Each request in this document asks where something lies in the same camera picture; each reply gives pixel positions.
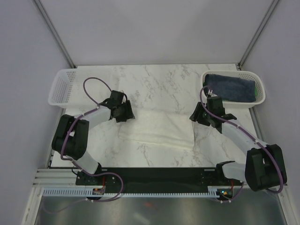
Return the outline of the dark blue towel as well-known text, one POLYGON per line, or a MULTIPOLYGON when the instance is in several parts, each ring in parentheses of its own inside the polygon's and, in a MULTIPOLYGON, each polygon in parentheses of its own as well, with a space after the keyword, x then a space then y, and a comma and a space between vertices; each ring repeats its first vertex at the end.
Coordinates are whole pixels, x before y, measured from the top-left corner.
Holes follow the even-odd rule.
POLYGON ((252 103, 255 101, 255 82, 238 77, 217 74, 205 76, 204 85, 213 95, 231 102, 252 103))

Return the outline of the white towel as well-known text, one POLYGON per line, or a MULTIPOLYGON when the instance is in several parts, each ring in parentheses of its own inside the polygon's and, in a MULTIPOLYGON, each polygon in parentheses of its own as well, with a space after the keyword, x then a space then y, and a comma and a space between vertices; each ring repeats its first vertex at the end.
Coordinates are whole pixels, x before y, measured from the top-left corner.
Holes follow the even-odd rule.
POLYGON ((135 118, 120 126, 119 138, 144 144, 192 151, 192 121, 183 114, 134 109, 135 118))

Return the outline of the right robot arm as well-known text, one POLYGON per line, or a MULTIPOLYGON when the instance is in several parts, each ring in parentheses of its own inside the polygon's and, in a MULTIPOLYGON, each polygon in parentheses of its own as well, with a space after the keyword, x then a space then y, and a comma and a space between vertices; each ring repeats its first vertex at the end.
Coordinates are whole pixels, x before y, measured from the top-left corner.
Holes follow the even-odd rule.
POLYGON ((232 114, 227 114, 220 97, 209 97, 207 103, 198 102, 190 116, 192 122, 211 126, 229 138, 246 154, 244 163, 225 161, 216 165, 216 183, 225 185, 231 179, 248 184, 253 191, 278 187, 280 193, 287 182, 281 148, 268 144, 247 131, 232 114))

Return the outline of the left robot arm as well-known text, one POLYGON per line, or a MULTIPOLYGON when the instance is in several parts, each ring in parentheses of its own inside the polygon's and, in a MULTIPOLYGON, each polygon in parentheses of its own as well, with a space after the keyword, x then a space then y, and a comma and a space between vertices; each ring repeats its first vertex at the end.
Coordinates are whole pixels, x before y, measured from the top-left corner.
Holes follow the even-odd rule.
POLYGON ((87 151, 89 131, 112 119, 119 123, 134 118, 127 95, 113 90, 109 98, 88 112, 77 116, 62 115, 52 139, 52 150, 60 154, 61 160, 70 161, 86 173, 86 179, 92 185, 97 185, 103 174, 101 164, 87 151))

